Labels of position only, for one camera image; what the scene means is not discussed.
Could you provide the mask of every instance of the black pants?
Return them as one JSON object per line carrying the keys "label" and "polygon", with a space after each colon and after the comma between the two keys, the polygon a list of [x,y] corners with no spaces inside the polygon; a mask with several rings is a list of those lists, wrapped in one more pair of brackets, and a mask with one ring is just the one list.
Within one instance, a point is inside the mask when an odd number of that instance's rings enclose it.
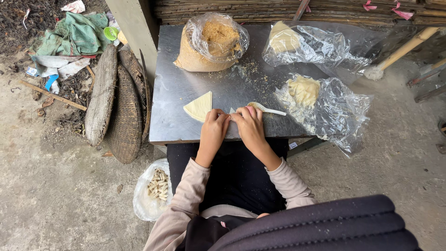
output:
{"label": "black pants", "polygon": [[[267,139],[273,151],[286,159],[287,139]],[[199,143],[168,144],[172,191],[181,181],[181,176],[190,157],[196,157]],[[211,175],[206,185],[200,212],[215,205],[237,206],[255,214],[274,213],[285,209],[285,199],[260,162],[242,141],[223,142],[211,164]]]}

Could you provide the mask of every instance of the label tag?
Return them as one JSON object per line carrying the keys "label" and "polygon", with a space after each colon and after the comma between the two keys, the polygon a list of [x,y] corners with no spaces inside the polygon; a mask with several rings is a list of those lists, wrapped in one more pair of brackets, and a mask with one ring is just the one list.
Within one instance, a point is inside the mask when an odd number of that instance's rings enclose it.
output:
{"label": "label tag", "polygon": [[289,148],[290,149],[293,149],[293,148],[296,148],[297,147],[297,143],[296,142],[293,142],[293,143],[291,143],[290,145],[289,145]]}

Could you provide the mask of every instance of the green plastic cup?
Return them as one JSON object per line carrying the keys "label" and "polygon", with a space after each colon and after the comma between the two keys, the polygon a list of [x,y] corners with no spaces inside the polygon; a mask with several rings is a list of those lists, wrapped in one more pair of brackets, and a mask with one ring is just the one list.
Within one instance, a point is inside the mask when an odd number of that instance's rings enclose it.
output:
{"label": "green plastic cup", "polygon": [[108,40],[116,40],[118,38],[118,29],[115,27],[105,27],[104,28],[104,35]]}

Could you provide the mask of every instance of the person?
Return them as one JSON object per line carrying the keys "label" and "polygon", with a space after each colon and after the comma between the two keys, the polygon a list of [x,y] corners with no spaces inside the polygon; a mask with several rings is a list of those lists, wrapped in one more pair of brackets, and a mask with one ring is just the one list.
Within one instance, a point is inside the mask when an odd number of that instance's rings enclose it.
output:
{"label": "person", "polygon": [[[223,141],[230,120],[242,141]],[[265,215],[317,203],[286,162],[287,139],[265,139],[263,113],[252,106],[208,112],[200,143],[168,144],[171,204],[144,251],[208,250],[232,229]]]}

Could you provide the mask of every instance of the bag of ground filling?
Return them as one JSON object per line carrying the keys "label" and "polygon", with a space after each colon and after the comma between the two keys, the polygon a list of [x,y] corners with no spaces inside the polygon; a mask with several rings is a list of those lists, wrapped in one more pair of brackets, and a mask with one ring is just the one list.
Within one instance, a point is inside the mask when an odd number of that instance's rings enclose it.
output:
{"label": "bag of ground filling", "polygon": [[184,26],[174,64],[187,71],[221,71],[241,58],[248,45],[248,31],[230,16],[205,13]]}

